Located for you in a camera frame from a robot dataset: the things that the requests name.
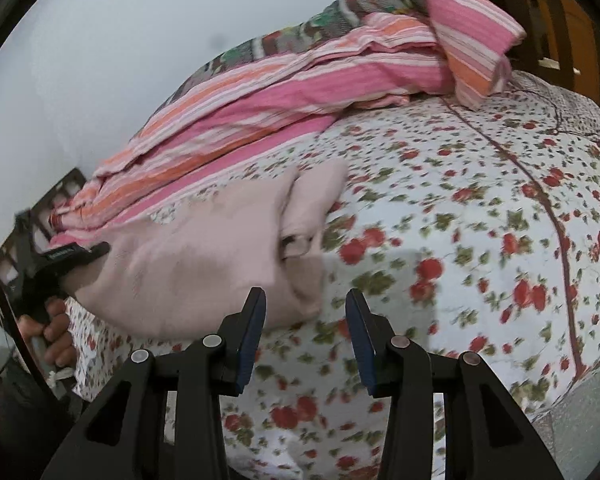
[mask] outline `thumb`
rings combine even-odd
[[[31,316],[25,314],[18,318],[18,330],[20,330],[20,335],[27,343],[29,343],[32,337],[42,335],[44,329],[45,326],[42,323],[38,323]]]

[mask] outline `hand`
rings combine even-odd
[[[78,352],[74,348],[74,339],[68,332],[69,316],[66,314],[64,301],[51,298],[46,302],[46,311],[51,318],[51,322],[46,327],[30,316],[20,316],[18,329],[24,342],[31,354],[35,356],[31,339],[36,336],[43,336],[50,343],[44,355],[47,364],[55,364],[59,368],[75,366]]]

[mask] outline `blue gripper pad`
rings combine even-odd
[[[251,379],[251,372],[256,361],[256,351],[260,343],[264,319],[267,315],[267,299],[264,290],[257,287],[252,288],[245,308],[250,301],[253,301],[253,309],[238,352],[236,383],[240,393],[242,393],[244,387],[249,384],[249,380]]]
[[[351,335],[351,344],[353,346],[353,353],[356,355],[356,361],[358,362],[360,379],[369,392],[369,395],[373,396],[376,391],[376,384],[378,384],[374,363],[375,352],[363,319],[363,313],[360,310],[361,308],[369,312],[362,293],[358,290],[350,290],[345,301],[345,313]]]

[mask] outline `multicolored blanket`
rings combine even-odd
[[[459,102],[476,109],[502,89],[504,53],[524,37],[488,0],[339,0],[320,16],[288,32],[297,41],[282,31],[275,48],[264,48],[272,41],[264,37],[251,42],[251,57],[227,53],[196,72],[54,212],[54,228],[100,228],[168,183],[208,174],[210,162],[222,170],[272,148],[274,132],[280,143],[324,131],[352,105],[400,105],[410,94],[455,87]],[[347,26],[333,25],[343,16]]]

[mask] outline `bed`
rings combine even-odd
[[[573,87],[577,67],[561,0],[501,5],[529,33],[510,53],[524,72],[479,111],[428,96],[406,108],[352,112],[320,136],[181,182],[145,210],[167,223],[180,203],[234,178],[276,175],[291,163],[310,166],[335,155],[349,163],[347,189],[324,232],[320,317],[266,333],[245,394],[222,403],[227,454],[243,475],[374,478],[388,403],[369,398],[357,375],[344,323],[350,286],[429,351],[480,352],[560,457],[566,445],[552,438],[550,415],[600,373],[600,108],[562,89]],[[538,63],[548,59],[544,5],[559,59]],[[600,67],[600,47],[597,55]],[[39,228],[52,234],[48,224]],[[0,254],[2,267],[12,257],[9,243]],[[75,391],[86,400],[133,349],[165,353],[187,344],[133,338],[75,301],[69,312],[80,352]],[[578,425],[597,429],[600,420]],[[433,473],[442,478],[441,399],[435,430]],[[600,446],[598,453],[580,457],[566,477],[584,478]],[[563,470],[567,462],[558,460]]]

